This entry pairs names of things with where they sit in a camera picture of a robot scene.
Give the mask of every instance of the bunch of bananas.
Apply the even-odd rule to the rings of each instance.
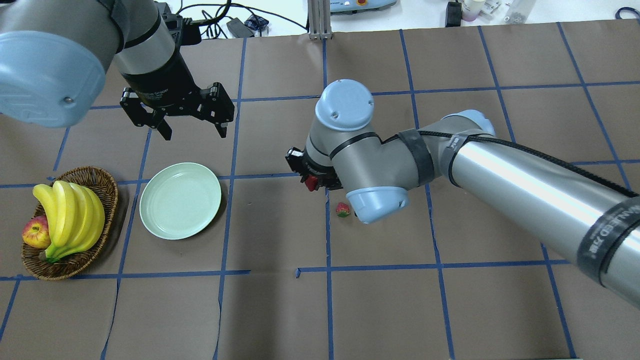
[[[104,208],[93,191],[84,186],[56,181],[53,187],[38,184],[33,196],[40,201],[49,221],[51,245],[47,261],[86,251],[98,241],[104,227]]]

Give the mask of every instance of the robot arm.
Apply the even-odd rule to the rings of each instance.
[[[184,33],[197,31],[185,26],[189,21],[153,0],[6,6],[0,12],[0,112],[47,127],[75,125],[102,91],[114,60],[131,86],[120,104],[134,125],[169,140],[164,116],[191,115],[212,122],[225,137],[233,103],[220,83],[199,89],[180,55]]]
[[[382,142],[371,93],[338,80],[316,105],[304,151],[286,156],[309,190],[344,188],[368,224],[408,205],[407,191],[445,176],[640,308],[640,197],[550,156],[496,139],[475,110]]]

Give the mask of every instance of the blue device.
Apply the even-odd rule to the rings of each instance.
[[[392,6],[397,0],[333,0],[330,3],[332,13],[360,12]]]

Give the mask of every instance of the white bottle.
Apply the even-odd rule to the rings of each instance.
[[[462,0],[462,19],[464,21],[476,20],[485,2],[486,0]]]

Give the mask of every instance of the brown basket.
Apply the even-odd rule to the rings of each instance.
[[[104,207],[104,228],[98,241],[89,250],[65,256],[55,264],[40,260],[43,251],[22,243],[22,264],[40,280],[62,280],[83,271],[97,258],[109,239],[109,231],[118,205],[118,185],[113,176],[97,167],[79,167],[60,175],[56,180],[86,186],[93,190]],[[33,217],[44,215],[42,205],[38,203]]]

